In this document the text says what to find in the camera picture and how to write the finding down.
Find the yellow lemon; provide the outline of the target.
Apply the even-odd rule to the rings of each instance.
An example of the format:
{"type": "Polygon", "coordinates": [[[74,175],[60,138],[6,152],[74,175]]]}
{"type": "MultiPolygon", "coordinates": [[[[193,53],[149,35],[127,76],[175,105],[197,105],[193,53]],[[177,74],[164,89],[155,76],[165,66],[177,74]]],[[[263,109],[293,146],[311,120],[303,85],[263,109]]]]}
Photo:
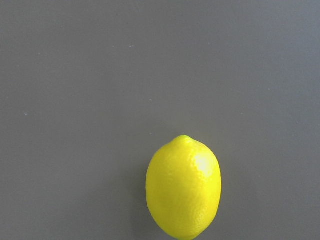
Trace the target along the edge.
{"type": "Polygon", "coordinates": [[[157,225],[177,240],[193,240],[213,222],[222,178],[218,159],[203,143],[180,135],[152,157],[145,194],[157,225]]]}

